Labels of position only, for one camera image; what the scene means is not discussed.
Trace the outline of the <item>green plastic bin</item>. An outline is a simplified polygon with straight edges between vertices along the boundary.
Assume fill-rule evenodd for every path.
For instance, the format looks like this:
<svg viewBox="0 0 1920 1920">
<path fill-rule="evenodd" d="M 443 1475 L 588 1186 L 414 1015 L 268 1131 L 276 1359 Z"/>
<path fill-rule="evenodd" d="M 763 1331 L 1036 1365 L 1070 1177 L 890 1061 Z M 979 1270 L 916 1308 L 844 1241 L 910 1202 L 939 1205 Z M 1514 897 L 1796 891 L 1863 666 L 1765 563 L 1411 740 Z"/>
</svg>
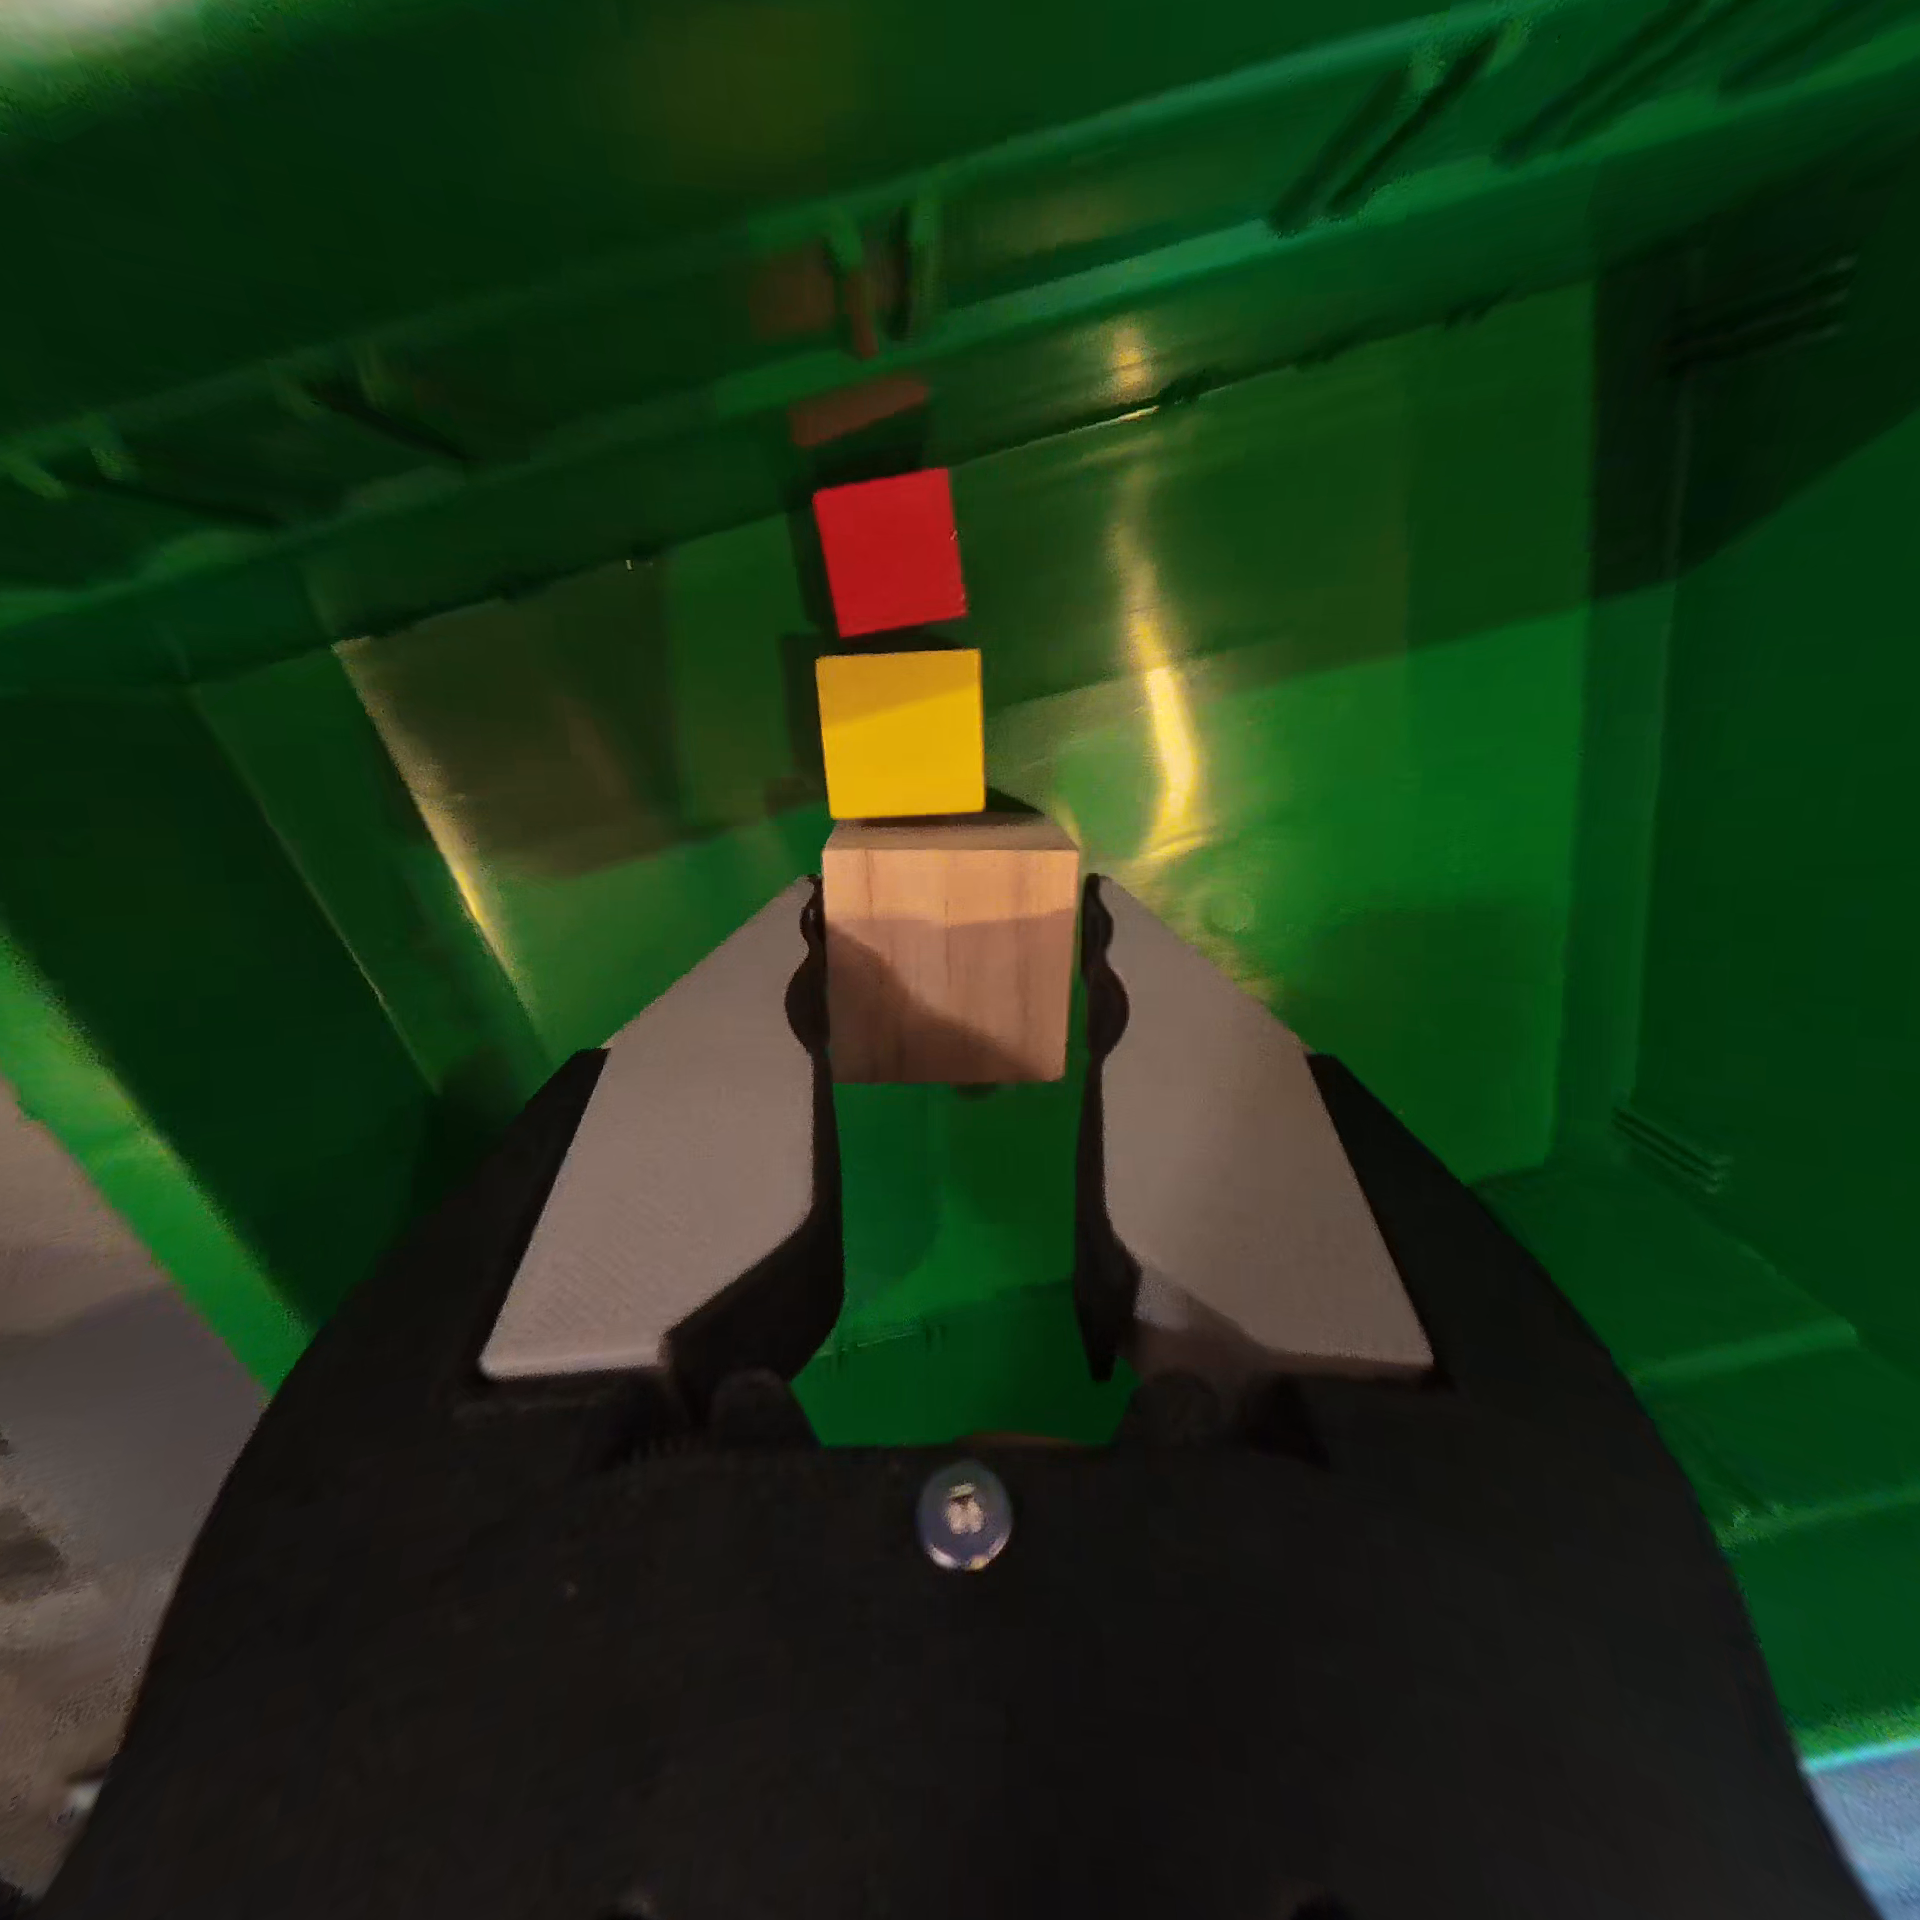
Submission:
<svg viewBox="0 0 1920 1920">
<path fill-rule="evenodd" d="M 266 1387 L 828 834 L 987 779 L 1548 1262 L 1916 1749 L 1916 5 L 5 5 L 5 1076 Z"/>
</svg>

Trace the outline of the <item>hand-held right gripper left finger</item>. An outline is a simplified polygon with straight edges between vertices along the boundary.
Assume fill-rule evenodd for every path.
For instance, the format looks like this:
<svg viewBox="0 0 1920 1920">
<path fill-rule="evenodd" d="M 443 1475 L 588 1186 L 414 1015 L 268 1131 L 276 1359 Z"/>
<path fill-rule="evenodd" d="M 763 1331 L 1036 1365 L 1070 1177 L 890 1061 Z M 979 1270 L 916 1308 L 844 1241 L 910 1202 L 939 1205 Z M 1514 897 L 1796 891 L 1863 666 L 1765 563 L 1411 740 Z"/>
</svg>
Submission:
<svg viewBox="0 0 1920 1920">
<path fill-rule="evenodd" d="M 490 1381 L 790 1381 L 846 1301 L 822 884 L 627 1022 L 481 1353 Z"/>
</svg>

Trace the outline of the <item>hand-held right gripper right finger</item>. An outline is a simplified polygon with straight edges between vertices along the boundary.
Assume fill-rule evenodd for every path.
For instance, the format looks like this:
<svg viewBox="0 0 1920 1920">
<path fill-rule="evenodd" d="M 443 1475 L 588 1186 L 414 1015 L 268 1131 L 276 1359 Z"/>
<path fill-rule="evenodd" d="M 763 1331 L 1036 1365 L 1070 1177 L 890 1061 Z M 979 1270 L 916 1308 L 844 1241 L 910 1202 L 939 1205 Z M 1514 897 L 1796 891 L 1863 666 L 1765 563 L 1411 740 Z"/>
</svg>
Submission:
<svg viewBox="0 0 1920 1920">
<path fill-rule="evenodd" d="M 1419 1379 L 1433 1346 L 1313 1057 L 1134 893 L 1082 910 L 1073 1309 L 1092 1379 Z"/>
</svg>

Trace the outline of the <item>small red cube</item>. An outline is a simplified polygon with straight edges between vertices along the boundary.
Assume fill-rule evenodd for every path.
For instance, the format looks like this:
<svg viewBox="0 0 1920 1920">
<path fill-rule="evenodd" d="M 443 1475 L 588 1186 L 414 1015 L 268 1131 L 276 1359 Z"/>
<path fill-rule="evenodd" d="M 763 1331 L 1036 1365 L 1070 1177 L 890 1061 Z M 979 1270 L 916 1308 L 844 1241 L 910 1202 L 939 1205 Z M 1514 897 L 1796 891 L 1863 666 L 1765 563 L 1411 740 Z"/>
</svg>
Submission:
<svg viewBox="0 0 1920 1920">
<path fill-rule="evenodd" d="M 948 469 L 918 469 L 811 495 L 842 637 L 901 633 L 970 612 Z"/>
</svg>

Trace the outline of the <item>medium wooden cube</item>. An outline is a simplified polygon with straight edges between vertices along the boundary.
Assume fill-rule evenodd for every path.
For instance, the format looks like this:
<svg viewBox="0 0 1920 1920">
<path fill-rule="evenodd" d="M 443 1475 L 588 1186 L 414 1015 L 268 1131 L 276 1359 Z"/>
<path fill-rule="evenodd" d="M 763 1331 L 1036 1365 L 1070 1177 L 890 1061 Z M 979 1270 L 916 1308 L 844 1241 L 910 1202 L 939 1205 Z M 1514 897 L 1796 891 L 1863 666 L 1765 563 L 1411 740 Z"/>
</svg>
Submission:
<svg viewBox="0 0 1920 1920">
<path fill-rule="evenodd" d="M 1036 811 L 833 828 L 822 934 L 834 1082 L 1058 1083 L 1079 900 L 1079 845 Z"/>
</svg>

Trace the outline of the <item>yellow cube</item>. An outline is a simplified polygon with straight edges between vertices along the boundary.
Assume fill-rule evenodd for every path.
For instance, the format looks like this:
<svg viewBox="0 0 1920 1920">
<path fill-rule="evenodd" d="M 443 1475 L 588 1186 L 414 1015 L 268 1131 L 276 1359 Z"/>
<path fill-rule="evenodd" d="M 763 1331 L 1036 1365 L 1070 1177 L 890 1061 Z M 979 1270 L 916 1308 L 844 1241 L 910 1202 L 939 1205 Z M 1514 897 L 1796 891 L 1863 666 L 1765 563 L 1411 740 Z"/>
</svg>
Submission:
<svg viewBox="0 0 1920 1920">
<path fill-rule="evenodd" d="M 814 682 L 826 796 L 837 822 L 986 809 L 979 649 L 821 655 Z"/>
</svg>

